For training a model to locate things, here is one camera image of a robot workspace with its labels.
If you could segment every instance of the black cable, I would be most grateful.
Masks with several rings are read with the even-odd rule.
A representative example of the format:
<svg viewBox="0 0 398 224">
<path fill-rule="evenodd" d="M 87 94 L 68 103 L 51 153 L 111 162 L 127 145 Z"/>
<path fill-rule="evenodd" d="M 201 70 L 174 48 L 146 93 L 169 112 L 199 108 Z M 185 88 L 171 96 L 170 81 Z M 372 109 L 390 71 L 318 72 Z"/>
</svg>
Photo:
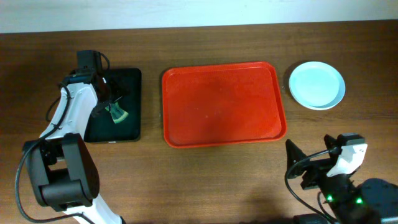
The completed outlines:
<svg viewBox="0 0 398 224">
<path fill-rule="evenodd" d="M 108 64 L 108 67 L 106 68 L 107 70 L 109 70 L 111 68 L 111 62 L 109 61 L 109 59 L 105 56 L 105 54 L 99 52 L 99 54 L 106 60 L 106 63 Z"/>
<path fill-rule="evenodd" d="M 49 109 L 47 110 L 47 112 L 46 112 L 46 114 L 45 114 L 45 120 L 46 120 L 47 122 L 51 122 L 51 120 L 49 119 L 50 112 L 51 112 L 52 108 L 55 106 L 55 104 L 57 104 L 57 102 L 58 102 L 60 99 L 61 99 L 61 96 L 58 97 L 56 100 L 54 100 L 54 102 L 50 105 Z"/>
<path fill-rule="evenodd" d="M 314 157 L 324 155 L 324 154 L 326 154 L 326 153 L 329 153 L 329 150 L 324 150 L 324 151 L 317 152 L 317 153 L 315 153 L 315 154 L 309 155 L 309 156 L 307 156 L 306 158 L 304 158 L 304 159 L 302 159 L 302 160 L 296 162 L 294 165 L 292 165 L 292 166 L 290 167 L 290 169 L 287 170 L 286 173 L 285 173 L 285 185 L 286 185 L 286 187 L 287 187 L 287 190 L 289 190 L 289 192 L 293 195 L 293 197 L 295 197 L 300 203 L 302 203 L 303 205 L 305 205 L 307 208 L 309 208 L 309 209 L 312 210 L 313 212 L 319 214 L 319 215 L 322 216 L 324 219 L 328 220 L 328 222 L 330 222 L 331 224 L 334 224 L 335 222 L 334 222 L 333 220 L 331 220 L 330 218 L 328 218 L 328 217 L 327 217 L 325 214 L 323 214 L 321 211 L 317 210 L 316 208 L 314 208 L 314 207 L 312 207 L 311 205 L 309 205 L 309 204 L 307 204 L 306 202 L 304 202 L 304 201 L 292 190 L 292 188 L 291 188 L 290 185 L 289 185 L 289 180 L 288 180 L 288 178 L 287 178 L 287 177 L 290 175 L 290 173 L 294 170 L 294 168 L 296 168 L 299 164 L 301 164 L 301 163 L 303 163 L 304 161 L 307 161 L 307 160 L 309 160 L 309 159 L 312 159 L 312 158 L 314 158 Z"/>
<path fill-rule="evenodd" d="M 322 192 L 318 192 L 318 196 L 317 196 L 317 200 L 318 200 L 318 205 L 319 205 L 319 207 L 321 208 L 322 212 L 323 212 L 328 218 L 330 218 L 330 219 L 333 220 L 334 222 L 337 222 L 338 220 L 337 220 L 335 217 L 331 216 L 331 215 L 325 210 L 325 208 L 323 208 L 323 205 L 322 205 L 322 203 L 321 203 L 321 194 L 322 194 Z"/>
<path fill-rule="evenodd" d="M 61 115 L 60 120 L 58 121 L 57 124 L 54 125 L 54 128 L 53 128 L 51 131 L 49 131 L 47 134 L 44 134 L 42 137 L 38 138 L 38 140 L 37 140 L 35 143 L 33 143 L 33 145 L 31 145 L 31 147 L 28 148 L 28 150 L 26 150 L 26 151 L 24 152 L 24 154 L 22 155 L 21 160 L 19 161 L 19 165 L 18 165 L 18 169 L 17 169 L 17 174 L 16 174 L 16 176 L 15 176 L 15 186 L 14 186 L 14 188 L 15 188 L 15 198 L 16 198 L 16 202 L 17 202 L 17 207 L 18 207 L 18 209 L 19 209 L 21 215 L 22 215 L 24 218 L 26 218 L 28 221 L 33 222 L 33 223 L 47 223 L 47 222 L 53 222 L 53 221 L 57 221 L 57 220 L 63 220 L 63 219 L 65 219 L 65 218 L 70 218 L 70 217 L 81 217 L 81 218 L 83 218 L 84 220 L 86 220 L 88 223 L 94 224 L 90 219 L 88 219 L 87 217 L 85 217 L 84 214 L 82 214 L 82 213 L 73 213 L 73 214 L 70 214 L 70 215 L 62 215 L 62 216 L 59 216 L 59 217 L 47 218 L 47 219 L 41 219 L 41 220 L 34 219 L 34 218 L 28 216 L 28 214 L 26 214 L 24 208 L 22 208 L 21 199 L 20 199 L 20 197 L 19 197 L 19 177 L 21 176 L 21 170 L 22 170 L 22 167 L 24 166 L 24 162 L 25 162 L 27 156 L 28 156 L 28 155 L 30 154 L 30 152 L 32 152 L 33 149 L 35 149 L 42 141 L 44 141 L 47 137 L 49 137 L 50 135 L 52 135 L 52 134 L 60 127 L 60 125 L 62 124 L 62 121 L 65 119 L 65 116 L 67 115 L 67 111 L 68 111 L 68 109 L 69 109 L 69 104 L 70 104 L 71 96 L 70 96 L 70 92 L 69 92 L 69 89 L 67 88 L 67 86 L 66 86 L 65 84 L 63 84 L 63 83 L 61 83 L 60 85 L 63 86 L 64 89 L 65 89 L 66 92 L 67 92 L 67 103 L 66 103 L 66 105 L 65 105 L 65 109 L 63 110 L 63 113 L 62 113 L 62 115 Z"/>
</svg>

